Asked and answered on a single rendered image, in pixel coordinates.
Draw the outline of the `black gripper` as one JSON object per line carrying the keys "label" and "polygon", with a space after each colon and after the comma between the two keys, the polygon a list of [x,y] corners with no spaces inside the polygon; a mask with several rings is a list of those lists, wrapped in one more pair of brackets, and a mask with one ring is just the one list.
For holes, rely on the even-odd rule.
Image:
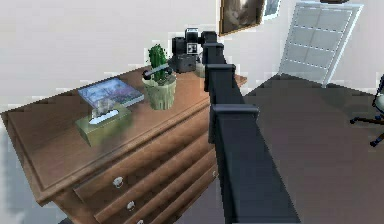
{"label": "black gripper", "polygon": [[197,44],[187,42],[184,37],[174,37],[172,39],[172,57],[169,64],[163,64],[151,70],[145,70],[142,76],[145,80],[150,80],[151,76],[160,72],[161,79],[171,75],[173,70],[176,73],[192,72],[196,69]]}

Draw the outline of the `green cactus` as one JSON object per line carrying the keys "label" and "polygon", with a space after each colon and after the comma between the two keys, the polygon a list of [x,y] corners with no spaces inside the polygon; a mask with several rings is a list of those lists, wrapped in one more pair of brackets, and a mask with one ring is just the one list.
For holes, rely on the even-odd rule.
{"label": "green cactus", "polygon": [[[163,64],[169,64],[166,53],[160,44],[154,45],[148,52],[151,69]],[[150,80],[142,78],[150,106],[154,110],[170,109],[174,103],[176,76],[173,72],[164,79],[161,79],[161,76],[162,74],[158,72],[152,75]]]}

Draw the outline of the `blue book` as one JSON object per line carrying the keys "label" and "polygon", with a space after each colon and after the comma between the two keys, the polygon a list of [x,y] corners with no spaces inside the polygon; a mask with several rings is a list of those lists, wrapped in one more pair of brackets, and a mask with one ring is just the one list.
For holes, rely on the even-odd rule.
{"label": "blue book", "polygon": [[105,80],[78,90],[79,95],[93,108],[100,100],[112,100],[124,107],[144,99],[144,94],[118,78]]}

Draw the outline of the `green tissue box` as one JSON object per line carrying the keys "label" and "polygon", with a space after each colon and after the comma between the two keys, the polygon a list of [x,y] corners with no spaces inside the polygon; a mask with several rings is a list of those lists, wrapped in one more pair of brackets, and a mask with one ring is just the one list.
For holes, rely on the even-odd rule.
{"label": "green tissue box", "polygon": [[75,125],[85,142],[94,147],[123,132],[131,123],[131,114],[129,109],[116,103],[101,115],[78,119]]}

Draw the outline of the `dark framed picture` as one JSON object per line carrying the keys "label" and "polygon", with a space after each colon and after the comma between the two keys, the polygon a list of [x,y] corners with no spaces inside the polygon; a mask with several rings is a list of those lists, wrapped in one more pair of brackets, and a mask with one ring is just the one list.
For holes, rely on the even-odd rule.
{"label": "dark framed picture", "polygon": [[219,35],[260,25],[264,6],[265,0],[220,0]]}

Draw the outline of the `white framed picture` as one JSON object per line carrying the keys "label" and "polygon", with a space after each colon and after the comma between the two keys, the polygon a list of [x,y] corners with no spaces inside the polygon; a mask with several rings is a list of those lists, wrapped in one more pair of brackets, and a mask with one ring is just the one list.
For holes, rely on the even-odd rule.
{"label": "white framed picture", "polygon": [[263,19],[274,19],[279,15],[281,0],[265,0]]}

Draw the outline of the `brown wooden chest of drawers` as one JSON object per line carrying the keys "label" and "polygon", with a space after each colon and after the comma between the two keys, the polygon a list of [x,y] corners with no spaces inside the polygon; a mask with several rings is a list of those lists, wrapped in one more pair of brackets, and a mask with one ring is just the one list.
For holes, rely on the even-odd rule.
{"label": "brown wooden chest of drawers", "polygon": [[98,146],[77,130],[91,108],[75,90],[1,117],[38,204],[73,224],[175,224],[218,175],[209,106],[203,79],[184,73],[170,109],[134,104],[131,124]]}

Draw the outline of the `white panelled door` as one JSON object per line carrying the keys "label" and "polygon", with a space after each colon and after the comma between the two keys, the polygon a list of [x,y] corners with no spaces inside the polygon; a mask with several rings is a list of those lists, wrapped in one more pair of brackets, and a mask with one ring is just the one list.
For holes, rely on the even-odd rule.
{"label": "white panelled door", "polygon": [[325,88],[363,7],[358,3],[297,2],[278,74],[317,82]]}

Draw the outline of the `black office chair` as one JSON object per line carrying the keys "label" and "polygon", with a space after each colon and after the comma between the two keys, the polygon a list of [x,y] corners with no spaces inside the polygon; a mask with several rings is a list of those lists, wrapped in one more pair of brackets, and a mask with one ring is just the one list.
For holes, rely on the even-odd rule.
{"label": "black office chair", "polygon": [[372,101],[372,106],[379,112],[379,115],[376,115],[373,119],[354,117],[350,120],[350,123],[354,124],[357,121],[360,121],[365,123],[384,125],[384,74],[380,78],[377,91]]}

